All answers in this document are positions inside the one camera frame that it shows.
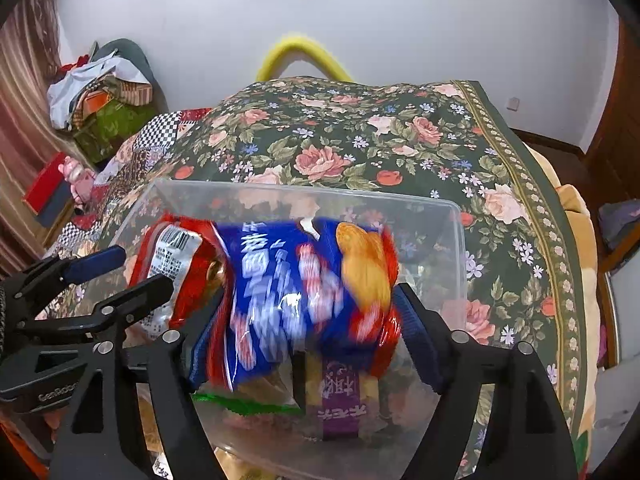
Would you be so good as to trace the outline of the red white snack bag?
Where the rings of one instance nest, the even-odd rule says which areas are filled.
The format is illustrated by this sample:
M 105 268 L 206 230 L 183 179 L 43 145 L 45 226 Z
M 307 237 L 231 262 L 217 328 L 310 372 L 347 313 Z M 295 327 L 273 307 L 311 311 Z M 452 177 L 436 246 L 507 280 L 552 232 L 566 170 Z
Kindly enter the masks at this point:
M 139 330 L 148 339 L 176 330 L 226 284 L 227 254 L 214 222 L 163 214 L 143 237 L 129 284 L 154 275 L 171 280 L 169 300 L 153 309 Z

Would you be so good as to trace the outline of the green snack bag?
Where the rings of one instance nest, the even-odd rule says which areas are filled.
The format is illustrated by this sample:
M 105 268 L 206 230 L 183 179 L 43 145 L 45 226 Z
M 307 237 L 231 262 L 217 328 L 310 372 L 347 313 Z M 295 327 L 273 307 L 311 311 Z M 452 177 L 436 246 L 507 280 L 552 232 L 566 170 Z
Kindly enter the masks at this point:
M 242 416 L 262 415 L 262 414 L 303 414 L 304 410 L 297 404 L 263 404 L 254 400 L 239 398 L 227 398 L 217 396 L 213 393 L 192 393 L 193 401 L 212 402 L 225 408 L 226 410 Z

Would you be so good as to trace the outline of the blue biscuit snack bag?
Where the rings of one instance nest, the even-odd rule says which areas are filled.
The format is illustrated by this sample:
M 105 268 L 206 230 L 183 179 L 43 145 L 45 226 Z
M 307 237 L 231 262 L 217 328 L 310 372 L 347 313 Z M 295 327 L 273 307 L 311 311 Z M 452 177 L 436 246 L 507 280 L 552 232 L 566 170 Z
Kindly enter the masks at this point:
M 234 391 L 295 352 L 385 374 L 400 337 L 389 229 L 314 217 L 216 230 L 227 263 L 207 349 L 212 386 Z

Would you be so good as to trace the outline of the red box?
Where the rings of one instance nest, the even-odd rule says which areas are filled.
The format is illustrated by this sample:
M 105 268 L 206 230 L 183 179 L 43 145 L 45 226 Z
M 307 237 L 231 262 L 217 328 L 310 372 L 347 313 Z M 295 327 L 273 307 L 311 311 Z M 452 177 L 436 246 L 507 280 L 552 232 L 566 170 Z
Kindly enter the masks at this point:
M 62 165 L 65 157 L 65 153 L 57 152 L 53 158 L 47 162 L 47 165 L 40 170 L 40 173 L 37 174 L 32 185 L 23 195 L 23 203 L 33 214 L 40 214 L 63 181 L 63 175 L 58 169 L 58 166 Z

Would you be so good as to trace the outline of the pink plush toy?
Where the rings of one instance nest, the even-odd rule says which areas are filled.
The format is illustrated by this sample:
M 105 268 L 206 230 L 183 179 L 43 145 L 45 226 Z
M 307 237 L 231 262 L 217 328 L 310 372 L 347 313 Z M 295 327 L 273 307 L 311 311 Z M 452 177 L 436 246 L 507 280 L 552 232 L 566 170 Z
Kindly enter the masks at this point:
M 70 185 L 70 194 L 78 207 L 89 203 L 96 173 L 78 159 L 66 155 L 58 165 L 58 171 Z

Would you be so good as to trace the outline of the striped pink curtain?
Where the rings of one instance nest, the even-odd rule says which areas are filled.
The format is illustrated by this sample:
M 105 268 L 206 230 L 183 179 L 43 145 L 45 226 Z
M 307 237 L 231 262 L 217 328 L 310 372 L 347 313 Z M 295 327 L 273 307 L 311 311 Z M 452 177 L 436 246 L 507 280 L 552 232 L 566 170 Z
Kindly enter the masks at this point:
M 17 0 L 1 25 L 1 275 L 38 260 L 50 237 L 23 202 L 59 151 L 74 154 L 50 124 L 46 93 L 61 67 L 56 0 Z

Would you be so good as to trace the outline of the patchwork quilt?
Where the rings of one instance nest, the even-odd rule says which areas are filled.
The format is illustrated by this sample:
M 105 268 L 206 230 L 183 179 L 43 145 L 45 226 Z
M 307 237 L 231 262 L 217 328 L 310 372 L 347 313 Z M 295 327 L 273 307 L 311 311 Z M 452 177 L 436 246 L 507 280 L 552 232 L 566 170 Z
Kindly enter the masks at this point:
M 80 256 L 101 237 L 111 211 L 163 160 L 174 143 L 212 109 L 192 108 L 159 114 L 126 140 L 96 176 L 90 200 L 82 214 L 74 214 L 58 238 L 44 253 L 49 256 Z

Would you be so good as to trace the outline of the purple yellow snack bar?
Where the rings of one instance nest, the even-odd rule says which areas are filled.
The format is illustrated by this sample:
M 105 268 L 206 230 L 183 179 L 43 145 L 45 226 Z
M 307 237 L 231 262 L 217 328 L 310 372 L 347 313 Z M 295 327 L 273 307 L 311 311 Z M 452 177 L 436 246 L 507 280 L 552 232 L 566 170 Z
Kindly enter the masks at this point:
M 351 366 L 305 356 L 304 435 L 316 440 L 364 439 L 385 426 L 378 380 Z

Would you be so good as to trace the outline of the pile of clothes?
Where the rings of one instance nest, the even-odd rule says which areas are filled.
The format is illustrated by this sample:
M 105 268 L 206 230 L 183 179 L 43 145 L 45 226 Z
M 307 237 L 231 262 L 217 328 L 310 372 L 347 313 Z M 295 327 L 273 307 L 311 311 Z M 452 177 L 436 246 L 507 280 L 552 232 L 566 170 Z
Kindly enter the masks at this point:
M 50 123 L 100 166 L 158 114 L 158 92 L 142 49 L 115 39 L 60 69 L 47 90 Z

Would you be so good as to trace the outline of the clear plastic storage box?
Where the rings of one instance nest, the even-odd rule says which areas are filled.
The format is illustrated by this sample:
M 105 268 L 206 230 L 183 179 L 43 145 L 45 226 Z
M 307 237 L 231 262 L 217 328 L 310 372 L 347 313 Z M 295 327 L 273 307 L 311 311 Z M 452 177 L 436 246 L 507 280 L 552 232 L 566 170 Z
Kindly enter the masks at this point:
M 213 290 L 229 303 L 195 352 L 194 404 L 217 448 L 297 479 L 397 479 L 438 403 L 413 307 L 464 321 L 460 208 L 409 195 L 158 180 L 107 209 L 124 267 L 80 285 L 67 315 L 157 273 L 167 304 L 128 344 L 167 334 Z

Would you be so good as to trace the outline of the yellow curved foam tube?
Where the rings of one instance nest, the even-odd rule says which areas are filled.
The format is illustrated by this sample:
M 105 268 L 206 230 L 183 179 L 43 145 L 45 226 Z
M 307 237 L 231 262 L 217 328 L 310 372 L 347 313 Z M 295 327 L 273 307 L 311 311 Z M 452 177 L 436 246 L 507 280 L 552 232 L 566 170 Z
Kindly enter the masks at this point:
M 268 81 L 279 77 L 293 62 L 305 62 L 314 66 L 326 78 L 353 82 L 352 76 L 322 44 L 304 35 L 288 35 L 277 41 L 267 52 L 256 74 L 256 81 Z

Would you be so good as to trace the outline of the brown wooden door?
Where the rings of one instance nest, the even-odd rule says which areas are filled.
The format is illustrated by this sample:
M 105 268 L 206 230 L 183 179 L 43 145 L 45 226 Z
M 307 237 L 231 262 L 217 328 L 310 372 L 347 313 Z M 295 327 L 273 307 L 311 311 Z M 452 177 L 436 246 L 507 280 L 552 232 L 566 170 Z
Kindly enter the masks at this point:
M 621 21 L 612 87 L 585 157 L 593 214 L 639 197 L 639 84 L 639 36 Z

